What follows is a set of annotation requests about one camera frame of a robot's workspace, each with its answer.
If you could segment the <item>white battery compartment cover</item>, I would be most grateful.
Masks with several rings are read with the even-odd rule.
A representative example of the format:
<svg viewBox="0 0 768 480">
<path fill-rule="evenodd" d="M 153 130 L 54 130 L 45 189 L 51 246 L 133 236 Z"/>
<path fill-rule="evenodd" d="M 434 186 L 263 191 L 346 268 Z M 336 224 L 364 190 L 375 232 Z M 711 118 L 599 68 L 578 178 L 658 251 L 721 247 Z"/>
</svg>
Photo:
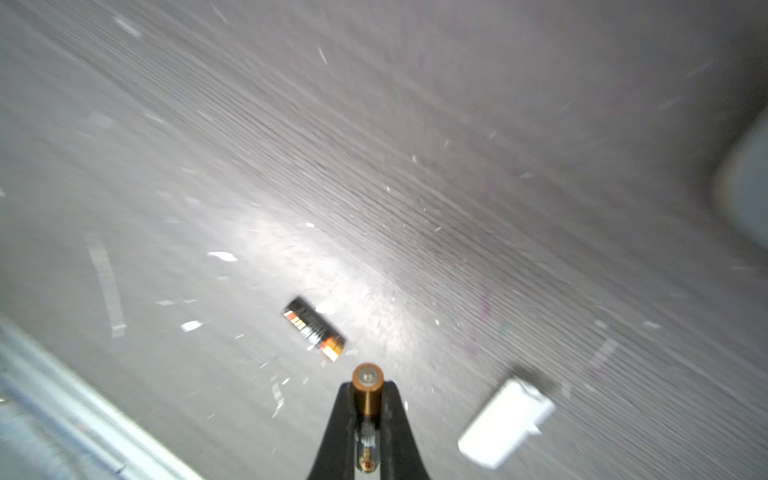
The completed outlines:
<svg viewBox="0 0 768 480">
<path fill-rule="evenodd" d="M 556 410 L 555 403 L 534 384 L 508 379 L 468 424 L 457 441 L 473 463 L 495 470 Z"/>
</svg>

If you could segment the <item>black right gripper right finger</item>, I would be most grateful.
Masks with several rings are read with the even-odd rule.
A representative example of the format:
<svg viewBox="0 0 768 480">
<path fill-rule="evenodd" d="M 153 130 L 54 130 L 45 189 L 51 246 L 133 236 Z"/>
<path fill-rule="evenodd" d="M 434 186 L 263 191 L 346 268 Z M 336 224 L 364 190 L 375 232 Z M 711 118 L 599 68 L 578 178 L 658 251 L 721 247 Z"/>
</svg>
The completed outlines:
<svg viewBox="0 0 768 480">
<path fill-rule="evenodd" d="M 385 381 L 380 410 L 380 478 L 429 480 L 410 423 L 393 381 Z"/>
</svg>

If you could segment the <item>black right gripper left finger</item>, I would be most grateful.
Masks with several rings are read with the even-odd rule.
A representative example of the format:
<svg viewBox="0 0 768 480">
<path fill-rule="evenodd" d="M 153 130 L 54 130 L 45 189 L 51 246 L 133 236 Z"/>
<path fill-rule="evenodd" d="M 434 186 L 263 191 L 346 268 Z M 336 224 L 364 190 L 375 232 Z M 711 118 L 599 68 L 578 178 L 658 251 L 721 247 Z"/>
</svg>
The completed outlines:
<svg viewBox="0 0 768 480">
<path fill-rule="evenodd" d="M 342 383 L 308 480 L 352 480 L 355 477 L 357 421 L 353 384 Z"/>
</svg>

